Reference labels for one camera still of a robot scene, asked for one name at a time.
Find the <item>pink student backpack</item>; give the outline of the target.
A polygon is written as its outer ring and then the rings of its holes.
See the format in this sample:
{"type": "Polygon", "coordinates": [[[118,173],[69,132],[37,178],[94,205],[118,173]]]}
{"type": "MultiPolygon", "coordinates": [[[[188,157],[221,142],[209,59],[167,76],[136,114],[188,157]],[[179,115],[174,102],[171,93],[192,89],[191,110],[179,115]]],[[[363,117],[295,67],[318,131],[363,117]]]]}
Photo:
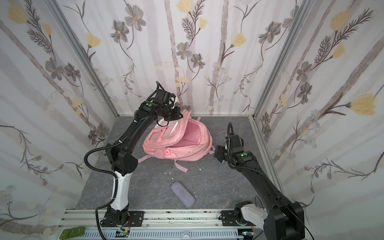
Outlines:
{"type": "Polygon", "coordinates": [[[143,143],[146,155],[139,159],[139,163],[156,158],[173,160],[175,167],[186,173],[187,168],[177,161],[194,162],[207,154],[214,154],[213,138],[208,128],[201,122],[201,118],[193,119],[191,111],[181,111],[183,118],[170,123],[168,126],[155,126],[143,143]]]}

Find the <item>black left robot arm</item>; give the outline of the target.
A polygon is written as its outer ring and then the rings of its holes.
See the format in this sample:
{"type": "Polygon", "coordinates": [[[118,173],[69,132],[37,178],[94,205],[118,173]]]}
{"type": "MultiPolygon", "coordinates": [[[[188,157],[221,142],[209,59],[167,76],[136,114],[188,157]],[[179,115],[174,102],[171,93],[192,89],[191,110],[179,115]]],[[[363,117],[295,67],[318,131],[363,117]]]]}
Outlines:
{"type": "Polygon", "coordinates": [[[99,173],[109,174],[113,176],[114,180],[111,200],[95,209],[97,229],[102,240],[106,237],[102,232],[99,210],[107,209],[103,220],[107,221],[108,226],[126,226],[131,220],[128,192],[131,175],[139,164],[139,160],[132,155],[137,142],[145,130],[153,122],[157,122],[159,117],[167,123],[183,118],[181,108],[177,106],[177,96],[166,91],[159,82],[156,84],[155,91],[135,111],[134,120],[124,134],[114,144],[95,148],[84,156],[84,163],[88,168],[99,173]],[[110,171],[98,169],[89,163],[89,156],[99,151],[106,152],[111,164],[110,171]]]}

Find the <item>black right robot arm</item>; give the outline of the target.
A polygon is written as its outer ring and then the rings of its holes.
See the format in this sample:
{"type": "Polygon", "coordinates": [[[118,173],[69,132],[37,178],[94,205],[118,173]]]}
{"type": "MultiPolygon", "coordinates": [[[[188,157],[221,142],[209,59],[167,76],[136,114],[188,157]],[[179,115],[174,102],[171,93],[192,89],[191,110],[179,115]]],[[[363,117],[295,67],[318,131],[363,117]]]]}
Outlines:
{"type": "Polygon", "coordinates": [[[232,170],[241,173],[258,194],[261,207],[251,201],[236,204],[232,220],[238,226],[259,228],[258,234],[244,232],[245,240],[255,240],[264,235],[268,240],[303,240],[310,230],[305,224],[305,210],[298,202],[289,200],[268,178],[256,156],[244,149],[244,140],[229,123],[225,146],[218,145],[214,156],[226,162],[232,170]]]}

